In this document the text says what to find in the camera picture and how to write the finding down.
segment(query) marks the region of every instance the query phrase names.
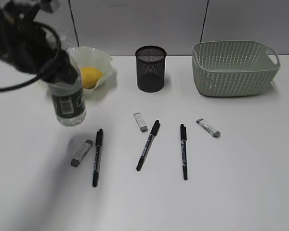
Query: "gray wall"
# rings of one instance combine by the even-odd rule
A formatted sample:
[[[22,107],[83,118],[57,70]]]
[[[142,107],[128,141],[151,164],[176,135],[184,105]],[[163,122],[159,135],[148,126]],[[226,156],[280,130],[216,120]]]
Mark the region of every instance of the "gray wall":
[[[71,0],[79,43],[111,55],[144,45],[191,54],[200,41],[206,0]]]
[[[210,0],[203,41],[255,40],[289,54],[289,0]]]
[[[36,21],[52,26],[59,33],[63,48],[75,47],[77,40],[68,0],[59,0],[59,2],[60,8],[55,13],[39,11]]]
[[[37,20],[53,26],[64,47],[77,46],[68,0]],[[134,55],[153,44],[190,55],[200,42],[207,0],[71,0],[80,46]],[[289,0],[210,0],[203,41],[255,40],[289,54]]]

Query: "black mesh pen holder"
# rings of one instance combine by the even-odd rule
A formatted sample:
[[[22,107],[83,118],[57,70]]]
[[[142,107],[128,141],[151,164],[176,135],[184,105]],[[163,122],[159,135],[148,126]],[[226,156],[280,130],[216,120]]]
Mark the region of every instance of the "black mesh pen holder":
[[[137,86],[145,92],[157,92],[164,86],[166,51],[145,46],[136,51]]]

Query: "eraser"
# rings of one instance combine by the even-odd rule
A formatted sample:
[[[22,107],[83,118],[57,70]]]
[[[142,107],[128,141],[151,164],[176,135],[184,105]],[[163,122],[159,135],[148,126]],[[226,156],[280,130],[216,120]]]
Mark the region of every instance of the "eraser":
[[[221,133],[218,130],[210,126],[204,119],[198,119],[196,120],[196,123],[202,126],[203,129],[205,129],[213,137],[219,137],[221,135]]]
[[[87,155],[88,151],[92,148],[93,141],[86,140],[86,142],[81,146],[78,150],[74,158],[72,159],[71,166],[78,167],[78,165],[82,162],[82,160]]]
[[[134,117],[135,117],[136,122],[140,128],[140,131],[147,131],[148,127],[146,126],[145,121],[144,121],[143,117],[141,116],[140,112],[135,113]]]

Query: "green plastic basket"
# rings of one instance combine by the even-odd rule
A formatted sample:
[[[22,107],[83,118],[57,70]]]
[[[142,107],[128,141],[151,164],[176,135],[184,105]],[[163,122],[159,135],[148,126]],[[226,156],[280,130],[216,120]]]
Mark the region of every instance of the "green plastic basket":
[[[275,64],[267,54],[272,51]],[[259,94],[280,68],[278,54],[255,41],[203,42],[193,46],[193,75],[198,91],[211,97]]]

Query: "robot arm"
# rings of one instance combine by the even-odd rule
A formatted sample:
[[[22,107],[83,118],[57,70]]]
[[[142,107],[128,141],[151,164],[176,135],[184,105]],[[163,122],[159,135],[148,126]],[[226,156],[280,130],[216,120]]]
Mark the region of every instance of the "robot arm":
[[[50,26],[33,21],[40,9],[52,13],[56,8],[56,2],[51,0],[14,0],[0,8],[0,59],[19,71],[37,75],[0,92],[21,88],[39,79],[49,83],[75,82],[78,73],[61,49],[57,33]],[[56,38],[55,49],[46,40],[45,29]]]

